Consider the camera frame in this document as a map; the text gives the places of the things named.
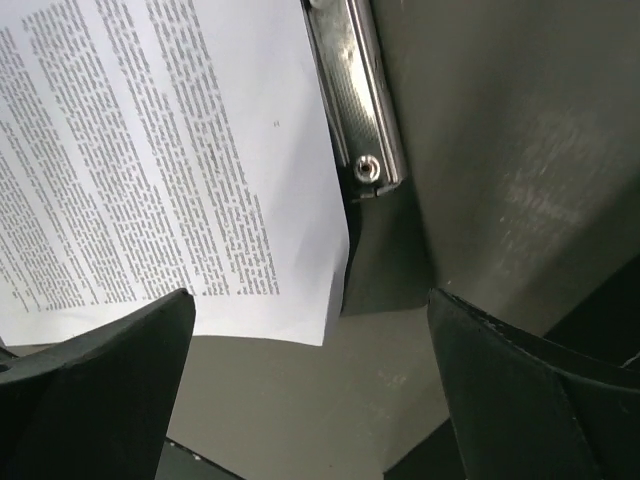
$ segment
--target page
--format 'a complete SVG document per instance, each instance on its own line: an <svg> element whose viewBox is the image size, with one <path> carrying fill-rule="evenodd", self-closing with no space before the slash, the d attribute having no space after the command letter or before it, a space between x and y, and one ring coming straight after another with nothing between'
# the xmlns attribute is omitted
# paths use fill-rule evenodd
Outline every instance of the page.
<svg viewBox="0 0 640 480"><path fill-rule="evenodd" d="M298 0L4 0L0 337L176 288L198 335L322 343L348 235Z"/></svg>

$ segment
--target paper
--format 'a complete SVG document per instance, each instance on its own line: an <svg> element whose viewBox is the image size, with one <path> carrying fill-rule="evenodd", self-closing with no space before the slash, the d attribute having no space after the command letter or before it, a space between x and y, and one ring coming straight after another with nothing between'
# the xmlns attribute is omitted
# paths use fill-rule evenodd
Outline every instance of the paper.
<svg viewBox="0 0 640 480"><path fill-rule="evenodd" d="M4 0L0 336L179 287L199 335L319 345L344 210L298 0Z"/></svg>

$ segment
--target binder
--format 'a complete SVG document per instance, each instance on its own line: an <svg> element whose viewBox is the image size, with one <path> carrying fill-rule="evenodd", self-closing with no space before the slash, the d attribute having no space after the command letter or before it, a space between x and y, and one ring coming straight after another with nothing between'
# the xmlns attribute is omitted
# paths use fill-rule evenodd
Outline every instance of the binder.
<svg viewBox="0 0 640 480"><path fill-rule="evenodd" d="M349 224L343 314L423 306L432 268L369 2L303 8Z"/></svg>

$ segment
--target metal binder mechanism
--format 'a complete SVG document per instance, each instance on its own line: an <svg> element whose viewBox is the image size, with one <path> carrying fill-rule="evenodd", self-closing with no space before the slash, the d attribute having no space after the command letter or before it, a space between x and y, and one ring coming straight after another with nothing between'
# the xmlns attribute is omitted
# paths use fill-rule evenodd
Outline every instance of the metal binder mechanism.
<svg viewBox="0 0 640 480"><path fill-rule="evenodd" d="M308 0L307 26L336 162L355 200L394 190L407 176L367 0Z"/></svg>

